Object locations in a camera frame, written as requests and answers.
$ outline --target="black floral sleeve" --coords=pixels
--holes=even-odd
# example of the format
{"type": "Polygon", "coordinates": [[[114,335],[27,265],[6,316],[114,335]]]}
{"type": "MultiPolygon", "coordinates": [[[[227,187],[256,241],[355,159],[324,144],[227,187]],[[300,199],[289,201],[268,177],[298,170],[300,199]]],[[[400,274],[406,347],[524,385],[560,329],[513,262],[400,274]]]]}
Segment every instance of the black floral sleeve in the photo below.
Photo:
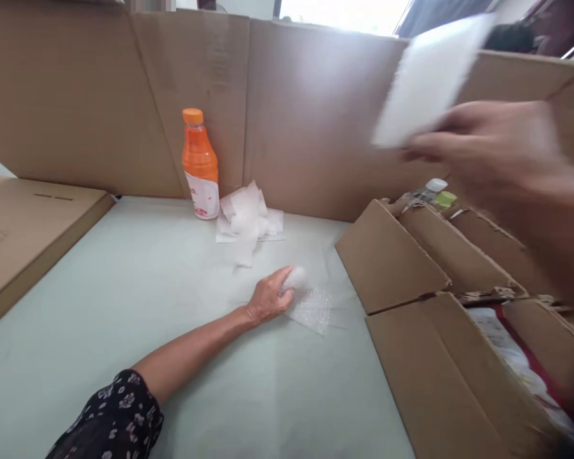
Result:
{"type": "Polygon", "coordinates": [[[47,459],[144,459],[163,421],[140,374],[123,370],[89,399],[47,459]]]}

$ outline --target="plastic wrap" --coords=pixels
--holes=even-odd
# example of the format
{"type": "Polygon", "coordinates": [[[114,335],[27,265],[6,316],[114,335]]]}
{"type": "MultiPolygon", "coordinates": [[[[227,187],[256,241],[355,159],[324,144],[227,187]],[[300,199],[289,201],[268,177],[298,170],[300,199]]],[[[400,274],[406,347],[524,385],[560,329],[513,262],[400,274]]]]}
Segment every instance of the plastic wrap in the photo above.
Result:
{"type": "Polygon", "coordinates": [[[330,300],[321,289],[312,288],[306,277],[306,270],[296,266],[281,287],[281,294],[293,289],[293,304],[285,312],[294,322],[324,336],[330,324],[330,300]]]}

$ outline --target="white label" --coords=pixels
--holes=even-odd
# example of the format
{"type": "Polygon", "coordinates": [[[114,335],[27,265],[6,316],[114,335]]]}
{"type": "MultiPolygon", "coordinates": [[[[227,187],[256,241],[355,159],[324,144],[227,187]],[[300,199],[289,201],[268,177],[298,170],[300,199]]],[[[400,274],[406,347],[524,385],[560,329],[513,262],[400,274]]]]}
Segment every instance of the white label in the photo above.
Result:
{"type": "Polygon", "coordinates": [[[217,218],[219,215],[219,186],[211,180],[194,177],[187,172],[185,176],[196,215],[202,220],[217,218]]]}

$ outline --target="forearm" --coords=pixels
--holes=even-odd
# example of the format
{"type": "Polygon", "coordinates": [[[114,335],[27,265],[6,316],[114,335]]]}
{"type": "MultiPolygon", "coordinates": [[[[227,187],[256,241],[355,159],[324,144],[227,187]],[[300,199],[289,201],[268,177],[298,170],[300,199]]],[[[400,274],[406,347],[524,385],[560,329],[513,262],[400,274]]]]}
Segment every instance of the forearm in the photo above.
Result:
{"type": "Polygon", "coordinates": [[[527,184],[494,213],[574,305],[574,168],[527,184]]]}
{"type": "Polygon", "coordinates": [[[132,367],[162,405],[224,347],[255,327],[244,307],[163,345],[132,367]]]}

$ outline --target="white sheet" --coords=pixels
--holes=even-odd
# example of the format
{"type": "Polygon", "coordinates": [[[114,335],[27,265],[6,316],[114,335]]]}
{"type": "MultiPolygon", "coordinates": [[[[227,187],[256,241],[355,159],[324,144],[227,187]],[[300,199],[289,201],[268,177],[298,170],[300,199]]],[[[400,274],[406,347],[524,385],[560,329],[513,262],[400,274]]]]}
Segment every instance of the white sheet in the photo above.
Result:
{"type": "Polygon", "coordinates": [[[44,457],[89,396],[170,339],[302,265],[325,337],[287,317],[243,336],[163,408],[152,458],[408,458],[413,450],[334,249],[345,223],[285,215],[253,269],[191,201],[124,198],[0,320],[0,458],[44,457]]]}

